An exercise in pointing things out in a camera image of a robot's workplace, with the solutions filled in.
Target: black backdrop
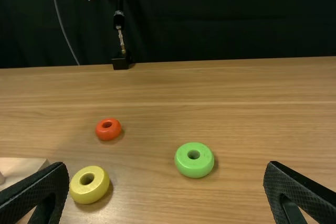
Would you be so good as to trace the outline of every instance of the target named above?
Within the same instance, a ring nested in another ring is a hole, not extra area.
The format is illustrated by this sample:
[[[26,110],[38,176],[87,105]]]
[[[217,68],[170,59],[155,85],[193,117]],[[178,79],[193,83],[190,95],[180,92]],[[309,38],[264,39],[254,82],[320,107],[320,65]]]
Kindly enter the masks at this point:
[[[81,64],[119,50],[115,0],[58,0]],[[335,0],[125,0],[135,62],[336,53]],[[0,67],[74,65],[53,0],[0,0]]]

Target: wooden block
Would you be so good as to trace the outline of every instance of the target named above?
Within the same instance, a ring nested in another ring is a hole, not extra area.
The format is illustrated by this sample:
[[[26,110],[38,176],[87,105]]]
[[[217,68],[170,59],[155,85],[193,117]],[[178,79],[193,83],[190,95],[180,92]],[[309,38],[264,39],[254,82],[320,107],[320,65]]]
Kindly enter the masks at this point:
[[[49,162],[45,158],[0,157],[0,173],[4,177],[3,183],[0,178],[0,191],[48,165]]]

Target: cable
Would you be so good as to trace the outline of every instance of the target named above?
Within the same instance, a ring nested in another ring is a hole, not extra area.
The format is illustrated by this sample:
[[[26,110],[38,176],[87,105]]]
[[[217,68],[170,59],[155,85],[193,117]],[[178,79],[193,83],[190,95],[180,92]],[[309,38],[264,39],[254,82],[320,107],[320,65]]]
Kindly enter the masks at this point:
[[[69,49],[70,49],[70,51],[72,53],[72,56],[73,56],[74,60],[76,61],[77,65],[80,66],[80,63],[79,63],[79,61],[78,61],[78,59],[77,59],[77,57],[75,55],[75,52],[73,51],[72,46],[71,46],[71,44],[69,42],[68,36],[65,33],[65,29],[64,29],[64,26],[63,26],[63,23],[62,23],[61,15],[60,15],[59,10],[58,10],[57,0],[54,0],[54,5],[55,5],[55,9],[56,9],[59,25],[61,26],[61,29],[62,29],[62,32],[63,32],[63,35],[64,35],[64,39],[66,40],[66,42],[68,44],[68,47],[69,47]]]

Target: table surface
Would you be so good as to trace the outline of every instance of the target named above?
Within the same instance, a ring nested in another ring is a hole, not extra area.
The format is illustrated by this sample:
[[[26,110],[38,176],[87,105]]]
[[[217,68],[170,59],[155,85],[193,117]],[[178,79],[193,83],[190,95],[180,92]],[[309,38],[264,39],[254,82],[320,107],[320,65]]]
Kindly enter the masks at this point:
[[[124,132],[102,143],[94,129],[106,117]],[[336,57],[0,70],[0,157],[110,175],[100,201],[68,197],[60,223],[274,223],[267,163],[336,190],[335,123]],[[186,142],[213,150],[207,177],[175,168]]]

